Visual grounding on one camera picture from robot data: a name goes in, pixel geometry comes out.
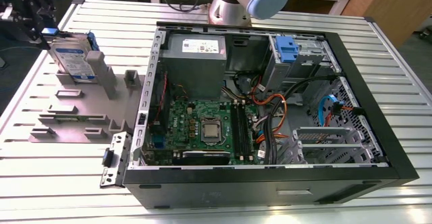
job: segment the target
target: aluminum slotted table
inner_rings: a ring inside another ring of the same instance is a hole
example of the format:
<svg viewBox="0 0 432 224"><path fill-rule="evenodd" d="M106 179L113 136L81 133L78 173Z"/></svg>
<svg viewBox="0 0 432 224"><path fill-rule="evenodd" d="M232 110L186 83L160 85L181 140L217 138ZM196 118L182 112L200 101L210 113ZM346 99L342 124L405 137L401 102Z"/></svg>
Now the aluminum slotted table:
<svg viewBox="0 0 432 224"><path fill-rule="evenodd" d="M114 73L145 74L156 21L205 23L205 11L181 14L164 4L85 0L60 29L96 35ZM344 204L145 210L126 189L98 189L105 144L30 143L37 115L60 86L41 52L0 120L0 220L42 223L421 223L432 221L432 96L373 22L280 12L254 27L337 32L420 179Z"/></svg>

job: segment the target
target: side panel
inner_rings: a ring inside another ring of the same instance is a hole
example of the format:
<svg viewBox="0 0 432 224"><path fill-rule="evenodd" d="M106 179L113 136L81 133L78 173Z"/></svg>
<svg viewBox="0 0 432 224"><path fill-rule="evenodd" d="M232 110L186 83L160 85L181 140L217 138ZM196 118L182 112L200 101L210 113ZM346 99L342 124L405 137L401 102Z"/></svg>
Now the side panel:
<svg viewBox="0 0 432 224"><path fill-rule="evenodd" d="M145 208L206 208L341 203L380 188L380 181L292 181L126 185Z"/></svg>
<svg viewBox="0 0 432 224"><path fill-rule="evenodd" d="M370 90L361 78L361 74L338 35L336 33L325 33L325 37L329 41L333 54L342 68L358 104L365 110L365 117L377 138L377 142L380 143L381 149L386 155L389 164L394 167L400 179L405 179L404 181L398 181L397 184L404 184L418 178L418 175L384 117L382 111L380 110L378 104L376 103Z"/></svg>

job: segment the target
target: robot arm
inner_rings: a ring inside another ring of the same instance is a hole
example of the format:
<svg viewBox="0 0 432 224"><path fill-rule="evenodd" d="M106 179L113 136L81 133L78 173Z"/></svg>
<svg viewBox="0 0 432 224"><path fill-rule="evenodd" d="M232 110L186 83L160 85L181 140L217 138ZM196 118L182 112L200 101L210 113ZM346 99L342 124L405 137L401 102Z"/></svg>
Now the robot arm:
<svg viewBox="0 0 432 224"><path fill-rule="evenodd" d="M213 0L209 8L209 22L221 25L248 26L250 15L268 19L284 7L286 0Z"/></svg>
<svg viewBox="0 0 432 224"><path fill-rule="evenodd" d="M44 28L57 28L52 0L0 0L0 35L48 50Z"/></svg>

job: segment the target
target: blue latch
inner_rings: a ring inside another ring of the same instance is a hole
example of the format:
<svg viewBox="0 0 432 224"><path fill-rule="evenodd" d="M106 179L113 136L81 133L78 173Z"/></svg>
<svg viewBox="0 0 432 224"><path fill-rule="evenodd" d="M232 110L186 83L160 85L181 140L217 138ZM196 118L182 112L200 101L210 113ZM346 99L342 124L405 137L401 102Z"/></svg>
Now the blue latch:
<svg viewBox="0 0 432 224"><path fill-rule="evenodd" d="M282 63L293 63L298 55L298 45L290 36L276 36L276 49Z"/></svg>

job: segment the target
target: cpu socket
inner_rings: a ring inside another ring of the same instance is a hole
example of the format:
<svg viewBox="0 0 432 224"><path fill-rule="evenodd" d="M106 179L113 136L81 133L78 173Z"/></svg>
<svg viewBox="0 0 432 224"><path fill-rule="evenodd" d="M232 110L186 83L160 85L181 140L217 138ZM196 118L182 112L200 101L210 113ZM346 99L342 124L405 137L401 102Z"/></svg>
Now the cpu socket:
<svg viewBox="0 0 432 224"><path fill-rule="evenodd" d="M201 141L214 146L221 142L221 120L218 118L201 118Z"/></svg>

